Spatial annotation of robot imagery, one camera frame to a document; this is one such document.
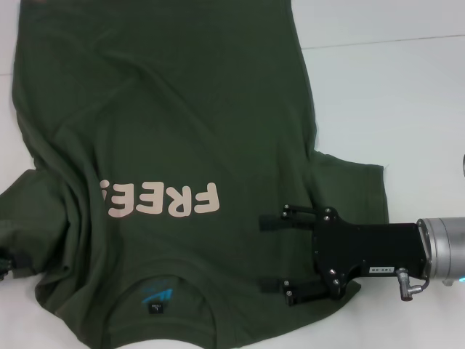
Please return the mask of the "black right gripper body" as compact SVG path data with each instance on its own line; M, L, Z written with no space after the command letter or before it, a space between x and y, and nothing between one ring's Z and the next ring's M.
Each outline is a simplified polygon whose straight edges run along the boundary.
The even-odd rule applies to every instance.
M313 261L330 299L341 299L359 277L395 277L400 297L411 299L426 289L410 278L426 279L426 250L415 223L357 225L338 212L319 212L312 232Z

